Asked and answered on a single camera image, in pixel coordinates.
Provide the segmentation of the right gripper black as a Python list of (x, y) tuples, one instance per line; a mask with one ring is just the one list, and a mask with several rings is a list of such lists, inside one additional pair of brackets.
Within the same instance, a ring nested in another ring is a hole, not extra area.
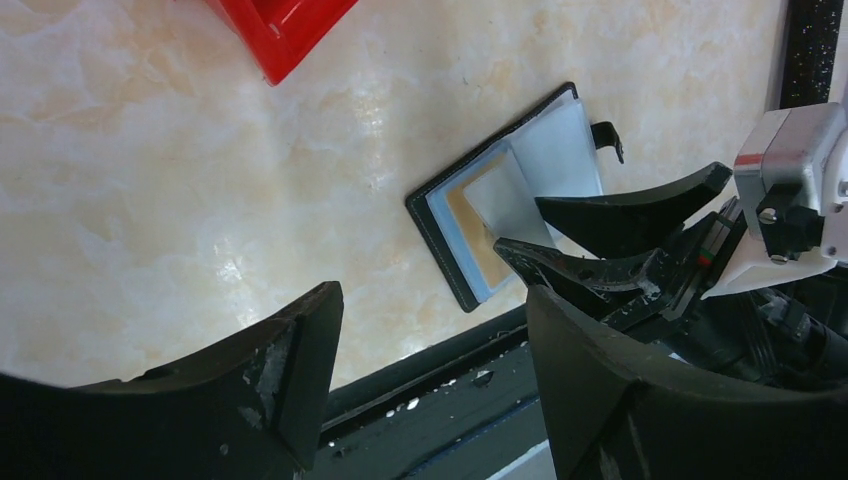
[(529, 345), (559, 478), (846, 477), (846, 389), (792, 390), (847, 382), (847, 266), (704, 298), (746, 223), (731, 199), (682, 226), (731, 177), (713, 162), (646, 190), (535, 199), (545, 222), (605, 259), (495, 242), (530, 288)]

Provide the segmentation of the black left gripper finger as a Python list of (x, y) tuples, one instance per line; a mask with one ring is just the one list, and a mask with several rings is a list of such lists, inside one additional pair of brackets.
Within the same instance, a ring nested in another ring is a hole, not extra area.
[(1, 378), (5, 479), (298, 479), (315, 464), (343, 292), (321, 283), (270, 317), (129, 381)]

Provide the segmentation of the black leather card holder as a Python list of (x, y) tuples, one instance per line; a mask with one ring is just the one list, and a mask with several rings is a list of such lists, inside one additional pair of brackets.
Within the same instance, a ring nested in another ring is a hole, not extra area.
[(460, 308), (470, 313), (491, 295), (480, 296), (468, 282), (470, 254), (460, 247), (446, 193), (463, 173), (497, 152), (499, 167), (474, 181), (465, 196), (495, 237), (555, 247), (561, 233), (542, 219), (537, 197), (594, 197), (603, 193), (598, 150), (623, 154), (615, 127), (590, 123), (574, 83), (567, 81), (512, 123), (473, 147), (435, 177), (413, 190), (405, 207), (436, 261)]

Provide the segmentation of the red plastic bin left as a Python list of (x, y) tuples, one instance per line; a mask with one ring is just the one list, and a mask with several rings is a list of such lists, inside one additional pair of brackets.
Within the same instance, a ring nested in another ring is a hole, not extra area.
[(206, 0), (270, 86), (283, 81), (356, 0)]

